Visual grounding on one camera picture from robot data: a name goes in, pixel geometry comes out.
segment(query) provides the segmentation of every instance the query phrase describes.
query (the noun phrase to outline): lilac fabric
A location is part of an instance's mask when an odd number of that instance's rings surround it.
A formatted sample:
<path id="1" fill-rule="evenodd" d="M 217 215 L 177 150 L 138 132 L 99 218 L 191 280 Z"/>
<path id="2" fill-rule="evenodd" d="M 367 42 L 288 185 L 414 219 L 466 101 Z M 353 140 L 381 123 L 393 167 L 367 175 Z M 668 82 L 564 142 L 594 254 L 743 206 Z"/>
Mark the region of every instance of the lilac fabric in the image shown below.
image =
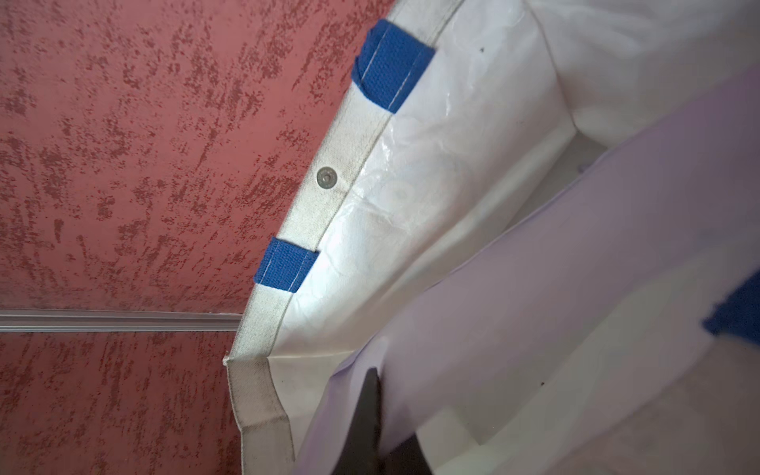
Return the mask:
<path id="1" fill-rule="evenodd" d="M 382 376 L 380 449 L 388 453 L 498 370 L 760 223 L 758 125 L 754 67 L 605 154 L 339 367 L 294 473 L 331 472 L 368 368 Z"/>

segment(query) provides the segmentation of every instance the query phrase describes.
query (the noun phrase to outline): white stitching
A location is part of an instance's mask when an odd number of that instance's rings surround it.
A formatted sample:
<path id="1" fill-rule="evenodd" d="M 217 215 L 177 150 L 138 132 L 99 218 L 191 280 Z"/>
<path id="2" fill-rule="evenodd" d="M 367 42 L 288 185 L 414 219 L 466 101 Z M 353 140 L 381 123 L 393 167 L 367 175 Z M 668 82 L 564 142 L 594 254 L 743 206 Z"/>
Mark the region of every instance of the white stitching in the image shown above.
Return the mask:
<path id="1" fill-rule="evenodd" d="M 402 89 L 404 89 L 404 85 L 407 83 L 409 76 L 412 75 L 412 71 L 414 70 L 414 65 L 417 64 L 417 59 L 419 59 L 420 55 L 423 54 L 423 50 L 424 48 L 420 48 L 420 50 L 417 52 L 417 56 L 414 57 L 414 61 L 412 61 L 412 65 L 409 67 L 409 72 L 407 73 L 407 76 L 404 78 L 404 82 L 402 82 L 401 86 L 398 87 L 398 90 L 396 91 L 396 95 L 393 96 L 393 99 L 391 99 L 391 103 L 388 104 L 388 110 L 393 109 L 393 103 L 396 102 L 396 98 L 398 97 L 398 94 L 401 92 Z"/>
<path id="2" fill-rule="evenodd" d="M 388 25 L 388 28 L 383 32 L 382 36 L 380 37 L 380 41 L 378 41 L 378 45 L 375 47 L 375 52 L 372 54 L 372 57 L 369 59 L 369 63 L 367 63 L 367 69 L 364 70 L 364 74 L 362 74 L 362 78 L 360 81 L 364 82 L 364 77 L 369 72 L 369 67 L 372 66 L 372 62 L 375 61 L 375 56 L 377 56 L 378 51 L 380 50 L 380 45 L 382 44 L 382 40 L 385 39 L 385 35 L 388 34 L 388 31 L 390 31 L 392 28 L 392 25 Z"/>
<path id="3" fill-rule="evenodd" d="M 309 256 L 309 253 L 303 255 L 303 259 L 301 260 L 301 265 L 298 267 L 298 272 L 296 273 L 296 276 L 293 278 L 293 282 L 290 283 L 290 287 L 287 288 L 287 291 L 290 292 L 290 289 L 293 288 L 293 285 L 296 283 L 296 280 L 298 280 L 298 276 L 301 275 L 301 269 L 303 269 L 303 265 L 306 262 L 306 258 Z"/>
<path id="4" fill-rule="evenodd" d="M 277 254 L 277 249 L 280 247 L 280 243 L 281 242 L 282 241 L 277 241 L 277 244 L 274 245 L 274 250 L 272 251 L 272 256 L 269 258 L 269 262 L 267 263 L 267 268 L 264 269 L 264 275 L 261 276 L 261 285 L 265 285 L 264 284 L 264 277 L 266 277 L 267 276 L 267 272 L 269 272 L 269 266 L 272 265 L 272 261 L 274 260 L 274 255 Z"/>

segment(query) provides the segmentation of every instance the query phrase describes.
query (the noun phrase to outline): metal rail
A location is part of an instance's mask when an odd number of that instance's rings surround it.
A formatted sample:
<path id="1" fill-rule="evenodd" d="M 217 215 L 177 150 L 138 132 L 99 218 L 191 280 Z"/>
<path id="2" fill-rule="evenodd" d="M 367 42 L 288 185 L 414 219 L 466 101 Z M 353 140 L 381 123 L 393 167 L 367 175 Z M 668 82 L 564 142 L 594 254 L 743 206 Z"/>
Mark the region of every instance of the metal rail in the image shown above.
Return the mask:
<path id="1" fill-rule="evenodd" d="M 3 331 L 236 331 L 236 313 L 0 309 Z"/>

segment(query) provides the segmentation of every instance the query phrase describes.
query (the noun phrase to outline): blue fabric tab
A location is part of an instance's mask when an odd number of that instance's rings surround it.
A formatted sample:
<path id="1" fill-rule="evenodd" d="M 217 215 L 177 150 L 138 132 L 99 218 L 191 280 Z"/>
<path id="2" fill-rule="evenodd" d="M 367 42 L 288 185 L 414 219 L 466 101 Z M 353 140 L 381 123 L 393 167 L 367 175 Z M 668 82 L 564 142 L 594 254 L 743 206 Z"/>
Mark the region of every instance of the blue fabric tab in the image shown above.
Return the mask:
<path id="1" fill-rule="evenodd" d="M 423 75 L 435 50 L 387 20 L 367 33 L 351 79 L 367 99 L 393 113 Z"/>
<path id="2" fill-rule="evenodd" d="M 734 290 L 702 326 L 713 335 L 728 333 L 760 345 L 760 271 Z"/>
<path id="3" fill-rule="evenodd" d="M 318 252 L 272 238 L 253 281 L 267 287 L 296 292 L 318 255 Z"/>

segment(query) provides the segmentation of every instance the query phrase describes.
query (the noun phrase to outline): metal snap button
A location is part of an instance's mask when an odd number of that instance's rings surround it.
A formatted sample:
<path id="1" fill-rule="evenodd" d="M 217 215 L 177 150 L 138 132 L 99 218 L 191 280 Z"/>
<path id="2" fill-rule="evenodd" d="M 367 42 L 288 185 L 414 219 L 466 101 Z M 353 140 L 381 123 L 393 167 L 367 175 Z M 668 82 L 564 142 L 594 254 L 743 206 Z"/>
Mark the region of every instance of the metal snap button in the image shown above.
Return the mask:
<path id="1" fill-rule="evenodd" d="M 337 172 L 329 166 L 324 166 L 317 172 L 317 184 L 328 190 L 337 183 Z"/>

